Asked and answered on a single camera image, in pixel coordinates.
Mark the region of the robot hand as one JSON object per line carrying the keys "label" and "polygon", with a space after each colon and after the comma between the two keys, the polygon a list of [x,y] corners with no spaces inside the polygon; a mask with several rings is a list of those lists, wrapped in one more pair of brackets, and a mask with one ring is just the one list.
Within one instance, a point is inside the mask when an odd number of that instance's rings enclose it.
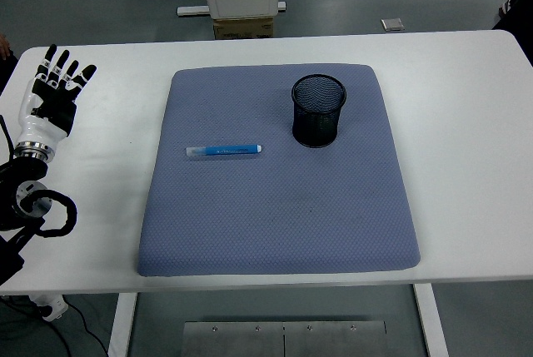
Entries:
{"label": "robot hand", "polygon": [[16,140],[17,156],[53,159],[59,142],[71,133],[77,97],[97,70],[88,65],[78,71],[78,61],[68,60],[68,50],[59,58],[56,52],[52,44],[27,85],[18,115],[22,132]]}

